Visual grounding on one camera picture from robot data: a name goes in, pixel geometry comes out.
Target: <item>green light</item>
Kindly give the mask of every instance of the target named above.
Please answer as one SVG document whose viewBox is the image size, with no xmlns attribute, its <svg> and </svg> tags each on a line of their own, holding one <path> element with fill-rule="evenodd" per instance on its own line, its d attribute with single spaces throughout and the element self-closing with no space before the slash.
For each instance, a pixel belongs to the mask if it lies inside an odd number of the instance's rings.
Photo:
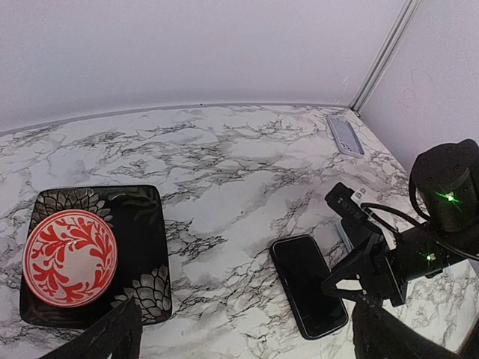
<svg viewBox="0 0 479 359">
<path fill-rule="evenodd" d="M 436 255 L 434 253 L 424 254 L 419 252 L 419 254 L 421 255 L 421 257 L 424 257 L 428 262 L 436 260 Z"/>
<path fill-rule="evenodd" d="M 450 193 L 447 193 L 447 194 L 443 194 L 443 193 L 439 193 L 439 192 L 436 192 L 436 194 L 442 198 L 445 198 L 446 200 L 448 200 L 448 202 L 451 202 L 451 203 L 461 203 L 460 200 L 454 198 L 454 192 L 450 192 Z"/>
</svg>

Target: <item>smartphone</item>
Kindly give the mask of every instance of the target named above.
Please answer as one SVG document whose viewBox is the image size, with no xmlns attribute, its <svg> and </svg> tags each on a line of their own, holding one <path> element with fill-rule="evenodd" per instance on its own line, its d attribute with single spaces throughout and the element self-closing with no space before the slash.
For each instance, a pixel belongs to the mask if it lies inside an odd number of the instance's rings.
<svg viewBox="0 0 479 359">
<path fill-rule="evenodd" d="M 321 283 L 331 272 L 311 236 L 279 240 L 269 251 L 305 339 L 319 339 L 346 325 L 343 301 L 321 290 Z"/>
<path fill-rule="evenodd" d="M 349 156 L 363 158 L 364 150 L 351 123 L 336 117 L 328 117 L 326 120 L 331 127 L 339 151 Z"/>
</svg>

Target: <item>red and white bowl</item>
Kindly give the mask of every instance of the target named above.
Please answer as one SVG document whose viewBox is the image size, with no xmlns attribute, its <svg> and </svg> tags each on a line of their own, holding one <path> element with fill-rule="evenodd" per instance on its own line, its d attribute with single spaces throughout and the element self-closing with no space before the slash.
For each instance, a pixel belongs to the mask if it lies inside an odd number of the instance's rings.
<svg viewBox="0 0 479 359">
<path fill-rule="evenodd" d="M 98 299 L 117 264 L 117 242 L 107 223 L 93 213 L 69 209 L 45 218 L 31 232 L 22 269 L 40 300 L 67 308 Z"/>
</svg>

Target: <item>bowl rim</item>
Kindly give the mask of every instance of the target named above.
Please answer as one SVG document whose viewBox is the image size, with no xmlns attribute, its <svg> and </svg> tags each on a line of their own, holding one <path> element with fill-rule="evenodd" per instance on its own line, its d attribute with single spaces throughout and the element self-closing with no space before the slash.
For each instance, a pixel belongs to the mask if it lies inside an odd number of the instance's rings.
<svg viewBox="0 0 479 359">
<path fill-rule="evenodd" d="M 112 238 L 112 246 L 113 246 L 113 251 L 114 251 L 114 257 L 113 257 L 113 263 L 110 265 L 113 270 L 112 273 L 109 276 L 109 279 L 106 281 L 105 285 L 103 288 L 95 295 L 92 295 L 90 297 L 85 298 L 82 301 L 76 301 L 73 303 L 59 303 L 55 300 L 52 300 L 51 298 L 46 297 L 42 292 L 39 292 L 37 288 L 34 285 L 35 280 L 32 277 L 32 274 L 27 266 L 27 256 L 28 253 L 31 251 L 31 247 L 34 243 L 34 238 L 44 230 L 45 226 L 49 224 L 50 222 L 53 222 L 59 218 L 66 217 L 68 215 L 83 215 L 86 217 L 89 217 L 90 219 L 93 219 L 94 221 L 99 222 L 106 230 L 106 232 L 110 235 Z M 74 307 L 81 307 L 86 304 L 90 304 L 91 302 L 97 300 L 110 286 L 110 284 L 113 281 L 113 277 L 115 276 L 116 270 L 118 267 L 118 244 L 115 238 L 115 235 L 110 228 L 110 226 L 103 220 L 101 219 L 100 216 L 89 212 L 85 211 L 83 209 L 65 209 L 63 211 L 56 212 L 52 215 L 49 215 L 47 218 L 43 219 L 30 233 L 30 235 L 27 238 L 27 241 L 25 243 L 25 247 L 23 248 L 23 255 L 22 255 L 22 276 L 25 279 L 25 282 L 27 283 L 28 288 L 32 291 L 32 293 L 41 301 L 52 305 L 53 307 L 60 307 L 60 308 L 74 308 Z"/>
</svg>

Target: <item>metal trim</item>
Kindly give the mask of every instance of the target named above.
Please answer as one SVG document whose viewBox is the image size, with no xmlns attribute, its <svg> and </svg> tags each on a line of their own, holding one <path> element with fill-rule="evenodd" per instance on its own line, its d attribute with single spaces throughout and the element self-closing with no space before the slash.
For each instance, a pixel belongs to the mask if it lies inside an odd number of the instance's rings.
<svg viewBox="0 0 479 359">
<path fill-rule="evenodd" d="M 300 106 L 300 107 L 350 109 L 350 107 L 347 105 L 331 105 L 331 104 L 327 105 L 323 103 L 310 103 L 310 102 L 217 102 L 217 103 L 204 102 L 204 103 L 192 103 L 191 105 L 164 105 L 164 106 L 133 108 L 130 110 L 107 111 L 107 112 L 100 112 L 98 114 L 86 114 L 83 116 L 68 117 L 63 120 L 48 120 L 42 123 L 33 123 L 31 125 L 16 127 L 14 129 L 8 129 L 6 131 L 0 131 L 0 137 L 5 135 L 12 135 L 14 133 L 21 132 L 21 131 L 41 129 L 47 126 L 65 125 L 70 122 L 92 120 L 94 118 L 119 116 L 122 114 L 137 114 L 140 112 L 157 111 L 157 110 L 182 110 L 182 109 L 188 109 L 188 108 L 208 108 L 208 107 L 228 107 L 228 106 L 259 106 L 259 107 L 261 106 Z"/>
<path fill-rule="evenodd" d="M 373 66 L 367 73 L 358 93 L 350 103 L 350 108 L 354 112 L 360 112 L 369 99 L 369 96 L 372 94 L 374 88 L 381 79 L 386 66 L 396 53 L 400 41 L 404 37 L 405 30 L 410 24 L 412 16 L 418 9 L 420 3 L 421 0 L 406 0 L 404 3 L 392 29 L 389 31 L 389 34 L 379 51 L 379 54 L 374 60 Z"/>
</svg>

